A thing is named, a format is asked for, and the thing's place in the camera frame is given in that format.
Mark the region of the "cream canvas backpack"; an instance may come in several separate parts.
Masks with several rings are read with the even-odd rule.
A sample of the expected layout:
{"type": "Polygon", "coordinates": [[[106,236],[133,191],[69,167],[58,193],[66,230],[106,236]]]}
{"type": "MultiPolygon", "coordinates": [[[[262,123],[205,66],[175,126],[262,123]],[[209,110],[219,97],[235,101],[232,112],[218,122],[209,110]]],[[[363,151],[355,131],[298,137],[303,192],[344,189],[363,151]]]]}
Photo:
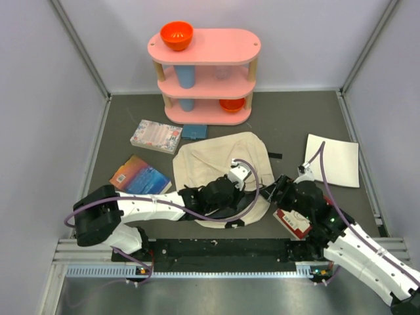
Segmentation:
{"type": "Polygon", "coordinates": [[[265,144],[252,132],[243,132],[181,146],[173,159],[176,189],[205,186],[227,174],[236,158],[254,167],[261,187],[274,183],[265,144]]]}

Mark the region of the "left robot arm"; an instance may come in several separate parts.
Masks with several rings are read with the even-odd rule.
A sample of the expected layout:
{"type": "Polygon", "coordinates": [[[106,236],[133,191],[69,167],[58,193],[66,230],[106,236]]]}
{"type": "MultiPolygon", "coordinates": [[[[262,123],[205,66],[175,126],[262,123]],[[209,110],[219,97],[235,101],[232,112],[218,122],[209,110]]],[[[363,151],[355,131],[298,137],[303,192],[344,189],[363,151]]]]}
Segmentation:
{"type": "Polygon", "coordinates": [[[129,223],[167,220],[225,225],[236,222],[254,197],[227,176],[199,188],[160,195],[128,194],[104,185],[73,205],[75,236],[80,247],[106,244],[139,261],[148,254],[148,240],[141,228],[129,223]]]}

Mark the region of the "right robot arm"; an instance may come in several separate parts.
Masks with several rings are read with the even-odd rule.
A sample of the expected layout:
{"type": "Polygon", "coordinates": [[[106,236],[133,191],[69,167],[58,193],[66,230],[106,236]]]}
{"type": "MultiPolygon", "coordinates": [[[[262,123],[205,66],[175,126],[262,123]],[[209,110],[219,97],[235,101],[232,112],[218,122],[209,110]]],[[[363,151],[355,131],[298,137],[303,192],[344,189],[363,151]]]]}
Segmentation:
{"type": "Polygon", "coordinates": [[[311,258],[329,260],[350,272],[376,292],[393,314],[419,313],[419,271],[379,245],[350,215],[336,210],[314,182],[295,183],[282,175],[262,188],[260,195],[310,221],[303,243],[311,258]]]}

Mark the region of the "red and white book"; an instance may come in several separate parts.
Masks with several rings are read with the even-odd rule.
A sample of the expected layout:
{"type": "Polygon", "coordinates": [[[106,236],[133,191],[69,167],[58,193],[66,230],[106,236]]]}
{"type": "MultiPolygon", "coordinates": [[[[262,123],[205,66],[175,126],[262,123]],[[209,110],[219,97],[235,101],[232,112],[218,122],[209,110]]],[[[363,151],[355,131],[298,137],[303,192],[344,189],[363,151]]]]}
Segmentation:
{"type": "MultiPolygon", "coordinates": [[[[327,208],[332,206],[332,201],[325,197],[327,201],[327,208]]],[[[305,237],[310,238],[325,238],[324,231],[321,229],[321,221],[316,220],[316,216],[304,217],[296,211],[285,211],[278,207],[273,216],[298,240],[303,240],[305,237]]]]}

